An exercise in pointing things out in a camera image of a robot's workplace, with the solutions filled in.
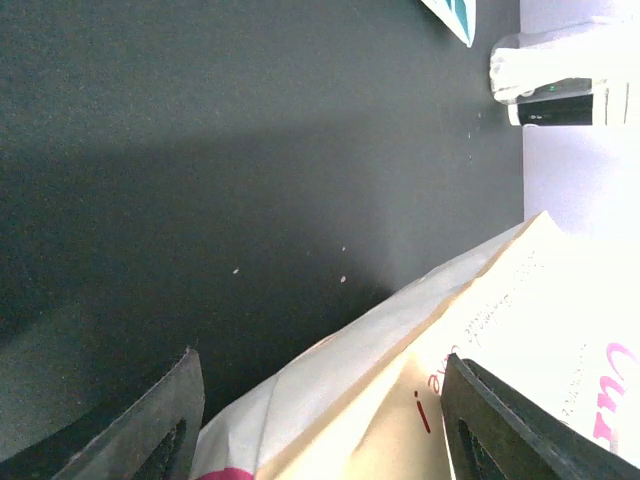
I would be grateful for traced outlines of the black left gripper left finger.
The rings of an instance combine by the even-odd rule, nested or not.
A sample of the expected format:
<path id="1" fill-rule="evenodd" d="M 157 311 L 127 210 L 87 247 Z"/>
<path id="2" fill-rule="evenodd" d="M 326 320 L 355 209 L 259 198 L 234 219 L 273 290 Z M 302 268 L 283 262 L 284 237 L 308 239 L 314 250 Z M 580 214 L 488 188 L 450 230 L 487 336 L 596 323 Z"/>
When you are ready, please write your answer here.
<path id="1" fill-rule="evenodd" d="M 57 479 L 186 479 L 204 411 L 199 355 L 188 349 L 74 454 Z"/>

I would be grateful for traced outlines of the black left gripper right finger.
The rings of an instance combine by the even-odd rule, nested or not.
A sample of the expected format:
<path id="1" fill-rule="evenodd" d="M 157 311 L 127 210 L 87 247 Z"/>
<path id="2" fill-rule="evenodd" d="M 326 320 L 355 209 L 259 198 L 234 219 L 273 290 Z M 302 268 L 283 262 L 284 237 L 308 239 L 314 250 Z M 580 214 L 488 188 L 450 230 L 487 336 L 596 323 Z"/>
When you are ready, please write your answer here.
<path id="1" fill-rule="evenodd" d="M 441 408 L 457 479 L 639 477 L 470 359 L 449 356 Z"/>

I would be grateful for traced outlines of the cream pink Cakes paper bag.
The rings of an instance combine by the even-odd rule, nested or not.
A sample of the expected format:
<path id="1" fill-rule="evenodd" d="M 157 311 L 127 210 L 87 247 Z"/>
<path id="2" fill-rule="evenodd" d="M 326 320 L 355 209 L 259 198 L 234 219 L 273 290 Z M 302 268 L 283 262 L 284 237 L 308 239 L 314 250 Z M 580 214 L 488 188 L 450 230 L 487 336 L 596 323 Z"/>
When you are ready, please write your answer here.
<path id="1" fill-rule="evenodd" d="M 638 246 L 539 214 L 225 407 L 190 475 L 637 478 Z"/>

